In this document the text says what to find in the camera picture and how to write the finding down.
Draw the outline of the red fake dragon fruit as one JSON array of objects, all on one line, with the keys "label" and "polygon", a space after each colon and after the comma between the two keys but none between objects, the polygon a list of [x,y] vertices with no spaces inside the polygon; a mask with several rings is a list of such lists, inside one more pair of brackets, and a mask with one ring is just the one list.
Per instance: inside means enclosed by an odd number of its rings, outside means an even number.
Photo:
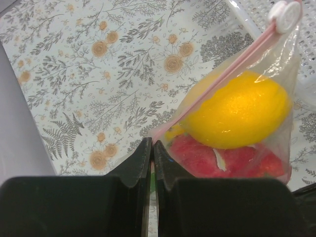
[{"label": "red fake dragon fruit", "polygon": [[214,149],[190,135],[175,137],[169,153],[189,173],[198,178],[280,177],[282,161],[266,148]]}]

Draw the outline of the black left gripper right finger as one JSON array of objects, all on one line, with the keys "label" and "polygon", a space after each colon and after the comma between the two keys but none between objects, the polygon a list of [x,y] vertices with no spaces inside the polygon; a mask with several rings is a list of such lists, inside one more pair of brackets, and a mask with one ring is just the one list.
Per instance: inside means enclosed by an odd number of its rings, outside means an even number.
[{"label": "black left gripper right finger", "polygon": [[160,237],[308,237],[294,196],[271,178],[196,178],[154,145]]}]

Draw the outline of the white plastic mesh basket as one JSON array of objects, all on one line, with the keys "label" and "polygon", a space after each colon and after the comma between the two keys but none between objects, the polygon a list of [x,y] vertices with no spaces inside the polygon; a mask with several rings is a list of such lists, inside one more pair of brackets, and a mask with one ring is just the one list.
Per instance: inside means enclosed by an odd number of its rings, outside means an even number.
[{"label": "white plastic mesh basket", "polygon": [[296,94],[316,106],[316,2],[314,0],[228,0],[253,39],[274,28],[282,40],[293,40],[301,57]]}]

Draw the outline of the floral patterned table mat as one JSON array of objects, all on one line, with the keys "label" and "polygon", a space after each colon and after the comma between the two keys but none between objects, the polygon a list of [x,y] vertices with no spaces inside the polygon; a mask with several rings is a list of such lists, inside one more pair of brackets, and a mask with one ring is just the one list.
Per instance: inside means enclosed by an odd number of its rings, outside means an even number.
[{"label": "floral patterned table mat", "polygon": [[[0,41],[60,175],[103,175],[254,41],[227,0],[23,0]],[[316,116],[293,96],[289,186],[316,181]]]}]

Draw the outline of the yellow fake lemon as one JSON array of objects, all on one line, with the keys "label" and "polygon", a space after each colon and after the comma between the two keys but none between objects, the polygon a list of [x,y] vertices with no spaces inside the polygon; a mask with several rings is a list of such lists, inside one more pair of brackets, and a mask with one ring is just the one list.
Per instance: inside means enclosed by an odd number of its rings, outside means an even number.
[{"label": "yellow fake lemon", "polygon": [[181,122],[186,133],[216,149],[259,143],[288,117],[292,100],[267,76],[245,71]]}]

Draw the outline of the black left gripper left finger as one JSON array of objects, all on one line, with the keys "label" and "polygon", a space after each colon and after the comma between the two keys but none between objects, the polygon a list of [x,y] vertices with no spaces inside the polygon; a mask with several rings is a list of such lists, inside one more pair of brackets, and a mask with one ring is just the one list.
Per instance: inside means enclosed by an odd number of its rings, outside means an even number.
[{"label": "black left gripper left finger", "polygon": [[0,188],[3,237],[145,237],[151,176],[145,138],[104,176],[14,177]]}]

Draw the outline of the clear zip top bag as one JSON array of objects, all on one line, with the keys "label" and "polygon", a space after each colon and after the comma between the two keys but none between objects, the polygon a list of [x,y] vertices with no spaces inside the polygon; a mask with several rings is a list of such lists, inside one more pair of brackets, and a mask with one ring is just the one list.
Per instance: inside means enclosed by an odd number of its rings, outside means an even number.
[{"label": "clear zip top bag", "polygon": [[194,85],[153,142],[195,177],[287,183],[302,15],[300,0],[275,3],[265,31]]}]

